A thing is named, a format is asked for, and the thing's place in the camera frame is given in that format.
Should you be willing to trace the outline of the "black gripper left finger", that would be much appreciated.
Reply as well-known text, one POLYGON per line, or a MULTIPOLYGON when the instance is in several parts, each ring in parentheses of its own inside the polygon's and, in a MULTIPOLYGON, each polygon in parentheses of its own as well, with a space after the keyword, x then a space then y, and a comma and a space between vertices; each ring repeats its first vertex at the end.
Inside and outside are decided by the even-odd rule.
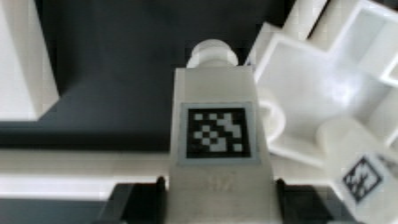
POLYGON ((148 183, 118 183, 90 224, 164 224, 164 178, 148 183))

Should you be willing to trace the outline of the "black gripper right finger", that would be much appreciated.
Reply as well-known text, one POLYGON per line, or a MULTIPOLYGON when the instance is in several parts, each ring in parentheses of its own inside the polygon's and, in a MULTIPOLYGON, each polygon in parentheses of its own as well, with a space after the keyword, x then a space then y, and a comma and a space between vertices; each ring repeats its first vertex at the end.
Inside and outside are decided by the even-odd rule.
POLYGON ((282 224, 358 224, 330 188, 275 181, 282 224))

